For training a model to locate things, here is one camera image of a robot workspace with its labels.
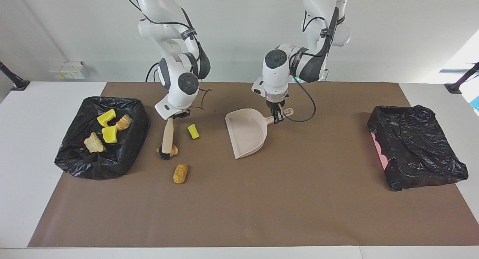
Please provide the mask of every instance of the croissant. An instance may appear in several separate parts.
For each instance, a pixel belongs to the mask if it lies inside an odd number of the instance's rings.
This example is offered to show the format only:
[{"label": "croissant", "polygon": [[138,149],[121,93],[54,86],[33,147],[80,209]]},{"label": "croissant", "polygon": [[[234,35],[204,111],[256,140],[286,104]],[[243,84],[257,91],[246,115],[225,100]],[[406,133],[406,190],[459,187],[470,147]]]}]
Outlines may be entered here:
[{"label": "croissant", "polygon": [[125,115],[121,117],[119,121],[116,122],[115,126],[118,128],[118,131],[122,131],[130,127],[132,121],[133,119],[131,119],[130,116]]}]

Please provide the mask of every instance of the bread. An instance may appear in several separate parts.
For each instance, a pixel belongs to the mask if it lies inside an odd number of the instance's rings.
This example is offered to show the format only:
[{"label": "bread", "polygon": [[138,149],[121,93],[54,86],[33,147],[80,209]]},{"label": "bread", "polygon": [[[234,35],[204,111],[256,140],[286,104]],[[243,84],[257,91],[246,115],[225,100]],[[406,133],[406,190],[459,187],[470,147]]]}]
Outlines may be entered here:
[{"label": "bread", "polygon": [[83,143],[91,153],[101,153],[106,150],[106,147],[103,146],[96,133],[91,133],[90,137],[85,139]]},{"label": "bread", "polygon": [[132,121],[133,119],[131,119],[130,116],[126,114],[125,116],[121,117],[119,121],[116,122],[115,126],[118,128],[118,131],[122,131],[130,127]]},{"label": "bread", "polygon": [[173,157],[175,155],[178,155],[178,147],[173,145],[173,147],[171,148],[170,157]]},{"label": "bread", "polygon": [[188,173],[188,166],[184,164],[179,164],[176,166],[175,174],[173,174],[173,181],[176,184],[182,184],[186,179],[186,174]]}]

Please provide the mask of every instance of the brown paper sheet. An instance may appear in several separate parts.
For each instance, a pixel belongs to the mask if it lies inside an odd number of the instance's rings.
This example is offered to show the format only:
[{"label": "brown paper sheet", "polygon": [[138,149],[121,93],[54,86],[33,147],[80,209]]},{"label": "brown paper sheet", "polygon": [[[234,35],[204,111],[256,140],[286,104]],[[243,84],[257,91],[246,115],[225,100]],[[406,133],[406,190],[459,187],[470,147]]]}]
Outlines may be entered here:
[{"label": "brown paper sheet", "polygon": [[[457,186],[388,189],[366,123],[376,105],[408,106],[395,83],[315,83],[313,120],[268,127],[257,153],[234,160],[224,117],[265,101],[247,83],[213,88],[205,110],[175,120],[180,154],[155,152],[165,121],[160,83],[108,83],[102,95],[140,99],[151,128],[130,172],[94,181],[64,174],[29,247],[470,246],[479,225]],[[290,87],[295,119],[311,103]],[[195,123],[200,138],[187,131]],[[189,165],[174,184],[176,165]]]}]

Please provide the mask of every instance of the pink paper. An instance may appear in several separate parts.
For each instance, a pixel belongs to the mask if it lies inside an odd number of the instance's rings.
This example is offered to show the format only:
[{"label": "pink paper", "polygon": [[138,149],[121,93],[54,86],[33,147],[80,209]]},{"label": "pink paper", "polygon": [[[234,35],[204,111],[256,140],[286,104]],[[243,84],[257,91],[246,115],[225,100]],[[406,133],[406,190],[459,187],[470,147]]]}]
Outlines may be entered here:
[{"label": "pink paper", "polygon": [[381,160],[381,164],[383,165],[383,169],[386,170],[386,167],[389,164],[388,159],[386,158],[386,156],[381,154],[381,146],[376,141],[376,135],[374,135],[373,133],[371,133],[371,135],[373,136],[374,145],[376,145],[376,150],[378,151],[379,159]]}]

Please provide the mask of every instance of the food scrap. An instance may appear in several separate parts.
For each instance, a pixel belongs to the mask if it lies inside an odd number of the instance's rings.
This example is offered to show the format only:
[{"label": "food scrap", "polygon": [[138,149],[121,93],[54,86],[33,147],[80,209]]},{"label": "food scrap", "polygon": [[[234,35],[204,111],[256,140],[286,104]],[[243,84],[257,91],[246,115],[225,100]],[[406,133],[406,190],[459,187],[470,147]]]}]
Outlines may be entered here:
[{"label": "food scrap", "polygon": [[110,110],[106,111],[106,113],[101,114],[96,119],[101,124],[101,126],[107,127],[108,126],[108,121],[111,121],[113,118],[116,118],[116,112],[115,112],[114,109],[110,109]]},{"label": "food scrap", "polygon": [[170,157],[173,157],[175,155],[178,155],[178,147],[173,145],[173,147],[171,148]]},{"label": "food scrap", "polygon": [[83,143],[87,146],[90,153],[101,153],[106,150],[106,147],[103,146],[96,133],[91,133],[90,137],[85,139]]},{"label": "food scrap", "polygon": [[115,126],[118,128],[118,131],[122,131],[130,127],[132,121],[133,119],[131,119],[130,116],[126,114],[125,116],[121,117],[119,121],[116,122]]},{"label": "food scrap", "polygon": [[188,127],[188,131],[190,131],[191,138],[196,139],[200,137],[200,134],[198,133],[198,130],[196,129],[196,125],[192,124]]},{"label": "food scrap", "polygon": [[188,173],[188,166],[184,164],[179,164],[176,166],[175,174],[173,175],[173,181],[176,184],[182,184],[186,179],[186,174]]},{"label": "food scrap", "polygon": [[118,142],[116,138],[116,132],[118,128],[116,126],[109,126],[101,129],[101,133],[103,133],[103,140],[105,143],[114,144]]}]

